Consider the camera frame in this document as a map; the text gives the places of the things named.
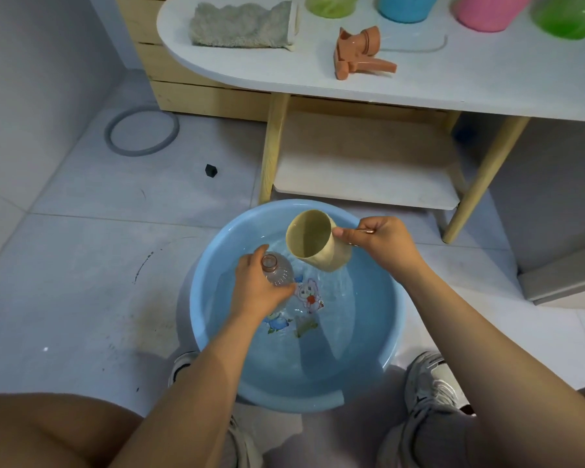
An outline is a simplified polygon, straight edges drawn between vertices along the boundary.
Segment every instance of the person's left hand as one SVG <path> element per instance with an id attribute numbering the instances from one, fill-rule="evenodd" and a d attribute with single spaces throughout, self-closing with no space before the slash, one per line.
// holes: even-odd
<path id="1" fill-rule="evenodd" d="M 260 323 L 275 310 L 281 302 L 292 296 L 297 288 L 295 283 L 274 286 L 262 271 L 262 258 L 268 244 L 258 247 L 253 254 L 241 256 L 236 267 L 236 283 L 232 293 L 232 316 L 248 316 L 254 323 Z"/>

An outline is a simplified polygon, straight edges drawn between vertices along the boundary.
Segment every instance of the green container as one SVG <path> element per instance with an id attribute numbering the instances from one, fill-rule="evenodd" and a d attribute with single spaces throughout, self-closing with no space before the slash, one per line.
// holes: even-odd
<path id="1" fill-rule="evenodd" d="M 585 0 L 546 0 L 533 12 L 533 21 L 553 36 L 585 38 Z"/>
<path id="2" fill-rule="evenodd" d="M 306 0 L 308 11 L 323 18 L 344 18 L 356 10 L 357 0 Z"/>

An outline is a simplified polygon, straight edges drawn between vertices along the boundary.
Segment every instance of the white shoe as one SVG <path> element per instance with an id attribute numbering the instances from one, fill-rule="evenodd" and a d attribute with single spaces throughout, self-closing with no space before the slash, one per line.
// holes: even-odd
<path id="1" fill-rule="evenodd" d="M 418 468 L 413 457 L 416 432 L 429 413 L 458 412 L 468 405 L 453 372 L 440 353 L 426 351 L 407 368 L 407 420 L 393 427 L 377 453 L 377 468 Z"/>
<path id="2" fill-rule="evenodd" d="M 191 366 L 199 355 L 200 352 L 198 351 L 188 351 L 176 358 L 176 361 L 173 362 L 172 373 L 169 376 L 169 387 L 175 383 L 179 371 Z M 229 421 L 227 431 L 232 436 L 232 440 L 234 440 L 238 461 L 237 468 L 262 468 L 264 463 L 262 455 L 260 455 L 251 437 L 240 429 L 234 416 Z"/>

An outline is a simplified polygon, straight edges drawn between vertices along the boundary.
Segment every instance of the plastic basin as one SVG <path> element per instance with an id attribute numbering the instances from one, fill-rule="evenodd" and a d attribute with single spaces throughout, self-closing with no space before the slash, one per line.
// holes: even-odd
<path id="1" fill-rule="evenodd" d="M 283 240 L 293 218 L 313 208 L 328 213 L 339 226 L 358 225 L 355 216 L 333 205 L 280 200 L 242 213 L 214 237 L 195 268 L 190 290 L 191 325 L 200 349 L 229 313 L 238 258 L 262 243 Z M 332 409 L 381 379 L 403 328 L 405 291 L 360 248 L 346 267 L 330 275 L 312 275 L 305 263 L 291 263 L 296 272 L 301 269 L 323 283 L 324 307 L 312 314 L 318 325 L 298 337 L 295 319 L 285 328 L 275 326 L 278 330 L 263 322 L 252 340 L 238 393 L 281 412 Z M 307 312 L 297 305 L 300 298 L 293 296 L 292 306 Z"/>

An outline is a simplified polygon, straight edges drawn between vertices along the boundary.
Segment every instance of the beige cup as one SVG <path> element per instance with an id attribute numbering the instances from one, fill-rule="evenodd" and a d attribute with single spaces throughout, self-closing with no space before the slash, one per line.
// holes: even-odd
<path id="1" fill-rule="evenodd" d="M 334 238 L 331 233 L 334 227 L 334 220 L 325 212 L 300 213 L 286 231 L 288 251 L 321 271 L 335 271 L 349 262 L 353 247 Z"/>

